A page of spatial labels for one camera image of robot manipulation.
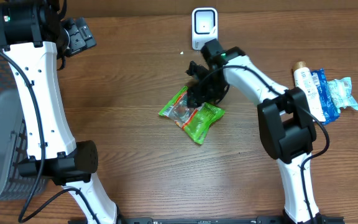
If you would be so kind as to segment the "green gummy candy bag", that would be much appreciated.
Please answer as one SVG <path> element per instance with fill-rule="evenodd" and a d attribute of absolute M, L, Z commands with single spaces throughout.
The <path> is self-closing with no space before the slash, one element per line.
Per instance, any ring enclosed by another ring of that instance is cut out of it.
<path fill-rule="evenodd" d="M 210 103 L 187 107 L 187 90 L 184 86 L 158 114 L 173 120 L 195 143 L 202 145 L 210 126 L 221 119 L 225 111 Z"/>

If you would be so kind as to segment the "white tube gold cap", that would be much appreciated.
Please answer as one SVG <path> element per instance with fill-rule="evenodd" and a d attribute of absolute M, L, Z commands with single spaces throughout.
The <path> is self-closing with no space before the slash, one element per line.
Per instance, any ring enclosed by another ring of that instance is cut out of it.
<path fill-rule="evenodd" d="M 318 121 L 326 121 L 321 106 L 318 89 L 314 84 L 310 69 L 306 66 L 306 62 L 299 61 L 294 64 L 293 77 L 295 86 L 301 88 L 306 95 L 310 113 Z"/>

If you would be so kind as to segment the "blue snack bar wrapper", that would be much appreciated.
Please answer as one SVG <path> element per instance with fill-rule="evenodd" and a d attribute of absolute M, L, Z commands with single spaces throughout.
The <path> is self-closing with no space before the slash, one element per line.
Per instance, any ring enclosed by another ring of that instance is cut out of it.
<path fill-rule="evenodd" d="M 314 81 L 314 84 L 318 89 L 319 100 L 321 102 L 321 107 L 325 117 L 325 121 L 322 122 L 322 124 L 327 125 L 337 120 L 340 115 L 331 99 L 331 94 L 329 91 L 324 69 L 321 68 L 320 70 L 311 71 L 311 76 Z"/>

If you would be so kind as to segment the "teal tissue packet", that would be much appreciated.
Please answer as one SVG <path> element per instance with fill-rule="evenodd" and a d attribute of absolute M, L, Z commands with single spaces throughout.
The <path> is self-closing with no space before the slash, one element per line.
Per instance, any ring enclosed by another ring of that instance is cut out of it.
<path fill-rule="evenodd" d="M 358 103 L 351 95 L 352 82 L 350 77 L 328 81 L 328 88 L 338 113 L 341 113 L 341 108 L 345 109 L 347 107 L 358 110 Z"/>

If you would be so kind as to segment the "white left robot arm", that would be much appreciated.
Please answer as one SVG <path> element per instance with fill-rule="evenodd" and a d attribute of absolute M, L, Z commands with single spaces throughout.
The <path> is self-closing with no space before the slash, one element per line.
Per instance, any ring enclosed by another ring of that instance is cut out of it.
<path fill-rule="evenodd" d="M 119 210 L 96 173 L 93 141 L 76 141 L 63 108 L 57 73 L 66 59 L 96 45 L 86 21 L 67 18 L 64 1 L 0 3 L 0 56 L 14 75 L 27 128 L 23 177 L 50 179 L 69 193 L 86 223 L 117 223 Z"/>

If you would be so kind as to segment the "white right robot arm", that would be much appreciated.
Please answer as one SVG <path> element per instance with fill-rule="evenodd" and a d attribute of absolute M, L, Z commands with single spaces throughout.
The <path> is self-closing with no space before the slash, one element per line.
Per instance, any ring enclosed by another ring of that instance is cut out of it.
<path fill-rule="evenodd" d="M 224 50 L 205 45 L 201 54 L 208 66 L 190 63 L 187 73 L 197 83 L 188 90 L 188 107 L 218 104 L 230 86 L 240 90 L 256 106 L 260 141 L 279 166 L 286 221 L 316 223 L 319 209 L 309 167 L 316 130 L 304 91 L 273 81 L 239 47 Z"/>

